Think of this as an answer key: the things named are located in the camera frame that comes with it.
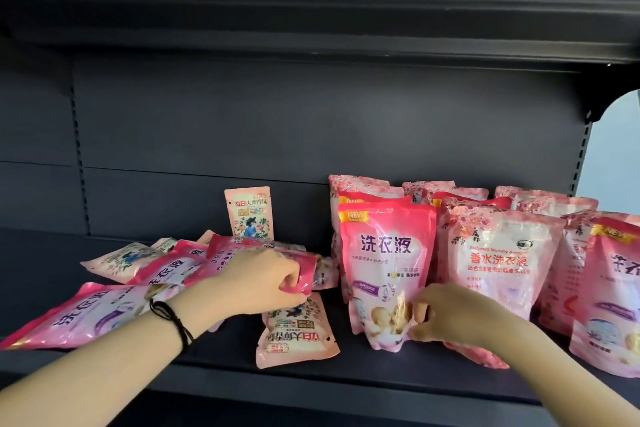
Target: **black bracelet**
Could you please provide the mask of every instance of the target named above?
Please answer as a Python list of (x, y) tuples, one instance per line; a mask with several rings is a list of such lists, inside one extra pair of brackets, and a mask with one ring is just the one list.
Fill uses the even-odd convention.
[(153, 298), (151, 298), (149, 299), (149, 309), (159, 318), (166, 319), (175, 324), (175, 327), (178, 328), (178, 334), (180, 334), (180, 340), (182, 340), (182, 351), (180, 354), (184, 353), (189, 347), (189, 342), (193, 342), (193, 334), (182, 325), (182, 321), (173, 309), (171, 309), (171, 306), (166, 302), (154, 301)]

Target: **black oval logo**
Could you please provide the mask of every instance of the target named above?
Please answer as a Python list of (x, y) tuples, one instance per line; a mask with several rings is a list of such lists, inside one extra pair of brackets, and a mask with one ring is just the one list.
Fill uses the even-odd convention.
[(529, 248), (531, 248), (533, 246), (533, 242), (530, 241), (530, 240), (518, 240), (516, 245), (521, 250), (528, 250)]

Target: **light blue wall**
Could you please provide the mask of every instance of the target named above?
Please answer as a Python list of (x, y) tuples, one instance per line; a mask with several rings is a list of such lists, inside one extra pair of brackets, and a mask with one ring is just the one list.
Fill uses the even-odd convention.
[(633, 91), (593, 124), (576, 196), (604, 211), (640, 215), (640, 105)]

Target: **person's left hand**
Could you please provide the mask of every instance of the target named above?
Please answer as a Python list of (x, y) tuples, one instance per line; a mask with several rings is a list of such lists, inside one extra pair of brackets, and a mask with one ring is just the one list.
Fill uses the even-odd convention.
[(256, 314), (304, 303), (305, 294), (280, 290), (285, 282), (295, 285), (299, 273), (298, 262), (271, 248), (260, 248), (236, 253), (217, 280), (233, 290), (238, 314)]

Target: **hand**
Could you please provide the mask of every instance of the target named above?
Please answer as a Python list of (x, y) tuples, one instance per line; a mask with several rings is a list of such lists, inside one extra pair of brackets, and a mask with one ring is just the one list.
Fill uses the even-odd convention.
[(217, 278), (225, 288), (233, 290), (236, 314), (256, 314), (305, 302), (305, 294), (280, 290), (285, 281), (295, 285), (299, 272), (298, 262), (270, 248), (262, 248), (236, 253)]
[[(428, 312), (428, 321), (424, 321)], [(452, 282), (431, 284), (413, 301), (413, 317), (420, 323), (409, 329), (416, 341), (446, 341), (492, 350), (496, 335), (513, 330), (524, 319), (492, 298)]]

